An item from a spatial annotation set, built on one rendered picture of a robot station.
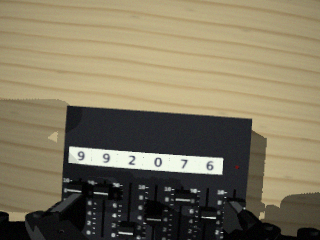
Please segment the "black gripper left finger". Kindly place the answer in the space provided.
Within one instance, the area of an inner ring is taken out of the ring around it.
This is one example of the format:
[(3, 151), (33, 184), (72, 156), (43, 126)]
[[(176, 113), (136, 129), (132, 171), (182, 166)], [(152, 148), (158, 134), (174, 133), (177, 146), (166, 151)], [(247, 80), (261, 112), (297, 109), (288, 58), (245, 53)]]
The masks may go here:
[(28, 213), (25, 221), (9, 221), (9, 214), (0, 211), (0, 240), (89, 240), (80, 232), (86, 221), (86, 195), (73, 193), (62, 201)]

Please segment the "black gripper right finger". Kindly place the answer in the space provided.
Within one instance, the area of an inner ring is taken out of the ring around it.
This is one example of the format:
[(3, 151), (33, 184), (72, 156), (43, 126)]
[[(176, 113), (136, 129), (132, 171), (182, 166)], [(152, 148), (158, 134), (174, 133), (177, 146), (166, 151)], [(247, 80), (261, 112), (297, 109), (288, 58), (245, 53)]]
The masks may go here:
[(295, 237), (281, 235), (281, 229), (276, 225), (259, 222), (238, 202), (226, 201), (222, 225), (224, 238), (221, 240), (320, 240), (320, 230), (315, 228), (300, 228)]

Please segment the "black lighting desk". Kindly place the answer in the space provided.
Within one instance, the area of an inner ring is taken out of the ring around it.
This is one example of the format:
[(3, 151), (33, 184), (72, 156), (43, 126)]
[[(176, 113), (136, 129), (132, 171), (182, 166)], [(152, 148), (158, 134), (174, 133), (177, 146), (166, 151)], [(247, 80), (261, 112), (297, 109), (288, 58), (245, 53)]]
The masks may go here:
[(86, 195), (89, 240), (221, 240), (224, 203), (246, 209), (251, 132), (248, 118), (67, 105), (61, 200)]

